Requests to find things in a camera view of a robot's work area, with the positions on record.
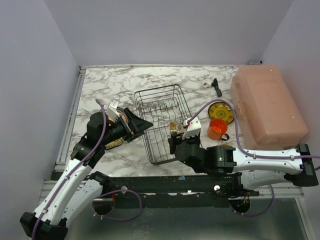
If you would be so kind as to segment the yellow patterned plate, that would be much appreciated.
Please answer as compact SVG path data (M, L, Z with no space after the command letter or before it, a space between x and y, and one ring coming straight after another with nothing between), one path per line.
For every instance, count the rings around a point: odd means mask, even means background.
M230 107L221 101L212 103L207 112L211 120L221 119L224 120L227 125L231 124L235 120L234 114Z

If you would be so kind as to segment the beige ceramic bowl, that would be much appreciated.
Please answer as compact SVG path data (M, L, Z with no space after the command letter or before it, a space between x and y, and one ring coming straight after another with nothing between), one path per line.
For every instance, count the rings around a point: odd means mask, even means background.
M171 135L173 134L184 134L184 132L186 131L186 129L184 128L183 124L181 122L173 122L170 121L169 122L169 133Z

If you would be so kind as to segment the orange mug black handle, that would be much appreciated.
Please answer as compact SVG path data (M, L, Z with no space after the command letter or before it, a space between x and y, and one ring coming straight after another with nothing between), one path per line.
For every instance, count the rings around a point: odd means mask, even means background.
M230 136L227 134L228 125L227 123L220 118L214 118L210 121L208 129L207 129L207 136L211 140L221 140L221 141L228 141Z

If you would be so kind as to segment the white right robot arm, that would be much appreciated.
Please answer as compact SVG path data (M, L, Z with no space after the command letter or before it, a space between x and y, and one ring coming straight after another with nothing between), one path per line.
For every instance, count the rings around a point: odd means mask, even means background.
M296 187L319 185L313 156L306 144L285 150L248 150L232 146L200 146L200 137L183 138L172 133L169 151L175 159L192 168L195 173L227 175L240 173L246 190L290 182Z

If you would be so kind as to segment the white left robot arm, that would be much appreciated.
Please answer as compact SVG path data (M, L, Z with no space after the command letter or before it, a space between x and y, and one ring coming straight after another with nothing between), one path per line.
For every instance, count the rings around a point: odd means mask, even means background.
M105 154L105 146L120 138L129 143L153 126L128 108L124 109L124 115L127 121L118 116L115 122L110 121L103 110L90 116L86 133L74 146L71 159L55 186L33 212L25 212L20 218L28 237L63 240L73 220L102 193L104 179L92 178L83 190L78 187Z

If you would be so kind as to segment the yellow woven bamboo plate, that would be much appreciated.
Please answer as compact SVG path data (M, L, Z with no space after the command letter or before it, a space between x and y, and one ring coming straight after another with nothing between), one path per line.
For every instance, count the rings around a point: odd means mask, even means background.
M123 139L119 138L105 145L105 150L111 150L117 148L123 144Z

